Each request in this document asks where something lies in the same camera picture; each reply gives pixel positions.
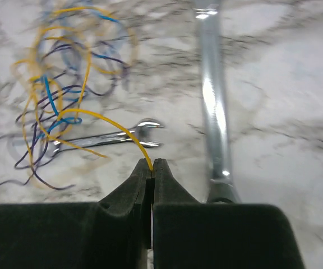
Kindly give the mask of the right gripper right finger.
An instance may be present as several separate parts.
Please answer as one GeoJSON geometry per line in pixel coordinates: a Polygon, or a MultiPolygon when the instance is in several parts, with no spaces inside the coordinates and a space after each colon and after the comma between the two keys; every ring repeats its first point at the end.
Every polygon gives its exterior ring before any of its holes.
{"type": "Polygon", "coordinates": [[[155,268],[192,268],[188,239],[197,200],[174,178],[165,159],[154,161],[153,250],[155,268]]]}

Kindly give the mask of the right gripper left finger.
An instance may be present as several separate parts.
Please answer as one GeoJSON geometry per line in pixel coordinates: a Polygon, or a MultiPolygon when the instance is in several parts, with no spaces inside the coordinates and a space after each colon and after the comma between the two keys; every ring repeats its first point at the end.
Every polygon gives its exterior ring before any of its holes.
{"type": "Polygon", "coordinates": [[[153,180],[146,160],[99,203],[97,261],[102,268],[147,268],[153,180]]]}

